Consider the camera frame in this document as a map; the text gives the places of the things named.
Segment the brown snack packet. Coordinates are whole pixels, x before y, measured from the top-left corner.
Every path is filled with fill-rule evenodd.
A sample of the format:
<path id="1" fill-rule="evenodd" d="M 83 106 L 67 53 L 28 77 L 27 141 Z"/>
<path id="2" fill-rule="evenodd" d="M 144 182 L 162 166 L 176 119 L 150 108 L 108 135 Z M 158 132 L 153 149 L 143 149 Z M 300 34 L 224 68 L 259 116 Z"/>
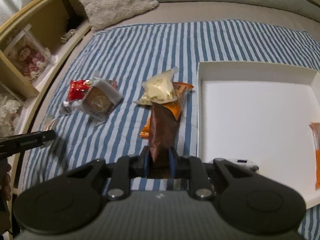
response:
<path id="1" fill-rule="evenodd" d="M 169 163 L 169 149 L 175 144 L 178 121 L 167 107 L 154 103 L 149 127 L 149 149 L 157 166 Z"/>

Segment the white plush in case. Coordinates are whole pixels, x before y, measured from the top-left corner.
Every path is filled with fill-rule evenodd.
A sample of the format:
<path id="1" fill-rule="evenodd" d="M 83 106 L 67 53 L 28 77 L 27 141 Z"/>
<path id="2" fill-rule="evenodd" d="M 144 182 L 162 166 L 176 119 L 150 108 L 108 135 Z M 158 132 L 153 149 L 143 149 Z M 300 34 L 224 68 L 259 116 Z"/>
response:
<path id="1" fill-rule="evenodd" d="M 21 103 L 18 100 L 12 99 L 9 94 L 1 93 L 1 138 L 15 134 L 20 122 L 20 108 Z"/>

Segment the small silver snack packet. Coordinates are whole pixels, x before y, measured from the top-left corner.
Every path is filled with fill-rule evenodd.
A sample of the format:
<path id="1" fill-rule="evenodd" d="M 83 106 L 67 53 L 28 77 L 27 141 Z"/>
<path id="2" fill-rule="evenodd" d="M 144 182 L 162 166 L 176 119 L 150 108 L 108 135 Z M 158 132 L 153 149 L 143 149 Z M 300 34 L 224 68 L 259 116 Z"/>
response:
<path id="1" fill-rule="evenodd" d="M 63 101 L 61 103 L 59 114 L 71 115 L 74 112 L 74 101 Z"/>

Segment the clear wrapped round pastry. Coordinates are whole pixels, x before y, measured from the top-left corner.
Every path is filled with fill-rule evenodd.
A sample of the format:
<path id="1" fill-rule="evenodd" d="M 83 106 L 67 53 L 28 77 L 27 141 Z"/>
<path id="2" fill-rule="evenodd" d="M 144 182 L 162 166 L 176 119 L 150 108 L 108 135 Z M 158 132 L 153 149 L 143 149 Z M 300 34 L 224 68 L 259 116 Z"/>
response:
<path id="1" fill-rule="evenodd" d="M 117 90 L 115 80 L 105 80 L 94 72 L 90 89 L 81 100 L 74 101 L 74 110 L 80 111 L 92 119 L 98 126 L 107 121 L 110 114 L 122 102 L 123 95 Z"/>

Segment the pale yellow snack bag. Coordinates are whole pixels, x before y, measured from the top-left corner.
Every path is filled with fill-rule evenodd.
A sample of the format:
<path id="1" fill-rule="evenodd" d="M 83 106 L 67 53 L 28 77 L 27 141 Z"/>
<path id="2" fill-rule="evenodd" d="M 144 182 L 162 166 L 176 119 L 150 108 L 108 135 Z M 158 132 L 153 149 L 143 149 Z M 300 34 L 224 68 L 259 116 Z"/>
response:
<path id="1" fill-rule="evenodd" d="M 153 103 L 165 104 L 176 101 L 177 95 L 172 78 L 177 72 L 178 68 L 174 67 L 144 81 L 142 83 L 144 93 L 134 103 L 151 106 Z"/>

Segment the red snack packet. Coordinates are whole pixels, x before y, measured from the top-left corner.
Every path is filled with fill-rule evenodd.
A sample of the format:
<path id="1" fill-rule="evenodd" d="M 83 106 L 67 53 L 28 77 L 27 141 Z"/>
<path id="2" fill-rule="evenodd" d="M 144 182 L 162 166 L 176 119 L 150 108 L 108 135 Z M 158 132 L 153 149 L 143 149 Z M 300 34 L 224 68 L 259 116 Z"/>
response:
<path id="1" fill-rule="evenodd" d="M 72 80 L 68 91 L 68 100 L 81 100 L 87 91 L 90 89 L 92 81 L 87 80 Z"/>

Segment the doll in clear case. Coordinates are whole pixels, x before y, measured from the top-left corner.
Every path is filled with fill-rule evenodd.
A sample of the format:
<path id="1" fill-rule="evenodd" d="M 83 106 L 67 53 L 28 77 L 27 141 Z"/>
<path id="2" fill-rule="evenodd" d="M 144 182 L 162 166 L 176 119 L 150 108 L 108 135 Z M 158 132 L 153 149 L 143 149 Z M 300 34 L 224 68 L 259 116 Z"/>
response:
<path id="1" fill-rule="evenodd" d="M 36 80 L 48 65 L 54 66 L 57 60 L 33 35 L 31 28 L 31 24 L 26 25 L 4 50 L 4 55 L 29 82 Z"/>

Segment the white cardboard box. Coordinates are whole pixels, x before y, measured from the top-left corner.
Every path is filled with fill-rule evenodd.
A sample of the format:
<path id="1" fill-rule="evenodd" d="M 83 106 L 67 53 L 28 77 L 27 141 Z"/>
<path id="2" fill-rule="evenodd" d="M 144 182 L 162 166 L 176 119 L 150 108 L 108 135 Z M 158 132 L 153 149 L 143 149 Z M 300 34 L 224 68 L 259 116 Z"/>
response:
<path id="1" fill-rule="evenodd" d="M 264 62 L 201 62 L 197 155 L 249 160 L 259 173 L 319 204 L 312 122 L 319 122 L 319 72 Z"/>

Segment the blue white striped cloth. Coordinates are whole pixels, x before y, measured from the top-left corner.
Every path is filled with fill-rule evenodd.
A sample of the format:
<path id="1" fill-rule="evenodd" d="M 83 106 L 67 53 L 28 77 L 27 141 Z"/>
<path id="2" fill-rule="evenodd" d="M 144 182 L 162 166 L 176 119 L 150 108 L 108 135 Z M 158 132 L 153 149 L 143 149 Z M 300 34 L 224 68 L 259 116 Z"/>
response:
<path id="1" fill-rule="evenodd" d="M 46 116 L 57 122 L 57 137 L 47 148 L 24 156 L 19 189 L 102 158 L 108 163 L 139 153 L 140 131 L 149 111 L 134 101 L 142 83 L 178 68 L 174 80 L 196 85 L 203 61 L 261 61 L 319 70 L 319 42 L 306 31 L 242 20 L 135 24 L 95 33 L 72 62 L 49 100 Z M 60 112 L 72 80 L 94 75 L 117 82 L 123 101 L 103 124 L 87 114 Z"/>

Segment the wooden bedside shelf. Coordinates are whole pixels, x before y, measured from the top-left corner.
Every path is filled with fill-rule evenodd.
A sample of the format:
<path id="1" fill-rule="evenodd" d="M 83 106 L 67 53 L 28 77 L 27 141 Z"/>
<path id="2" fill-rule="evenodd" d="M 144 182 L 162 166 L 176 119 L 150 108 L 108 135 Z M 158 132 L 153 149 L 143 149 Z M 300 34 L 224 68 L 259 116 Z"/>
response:
<path id="1" fill-rule="evenodd" d="M 40 43 L 57 57 L 56 64 L 48 65 L 33 82 L 4 55 L 9 43 L 28 24 Z M 14 135 L 31 127 L 53 80 L 90 29 L 79 0 L 34 0 L 1 26 L 1 93 L 21 103 L 20 122 Z"/>

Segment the orange packet in box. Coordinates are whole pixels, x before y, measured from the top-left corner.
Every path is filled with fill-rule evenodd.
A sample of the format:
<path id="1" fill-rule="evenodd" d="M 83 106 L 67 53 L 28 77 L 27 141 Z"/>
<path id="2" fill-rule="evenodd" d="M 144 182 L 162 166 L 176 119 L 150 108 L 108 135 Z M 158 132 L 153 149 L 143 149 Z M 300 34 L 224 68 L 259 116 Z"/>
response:
<path id="1" fill-rule="evenodd" d="M 320 123 L 312 122 L 309 124 L 312 130 L 313 142 L 315 146 L 315 157 L 316 157 L 316 189 L 320 188 Z"/>

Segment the fluffy cream pillow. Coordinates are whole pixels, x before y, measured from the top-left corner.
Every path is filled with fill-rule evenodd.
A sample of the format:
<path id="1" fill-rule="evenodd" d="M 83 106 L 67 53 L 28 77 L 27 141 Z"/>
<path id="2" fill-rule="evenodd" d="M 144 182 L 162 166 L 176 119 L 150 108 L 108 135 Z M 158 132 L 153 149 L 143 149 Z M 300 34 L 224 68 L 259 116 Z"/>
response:
<path id="1" fill-rule="evenodd" d="M 103 30 L 119 22 L 156 9 L 157 0 L 79 0 L 93 30 Z"/>

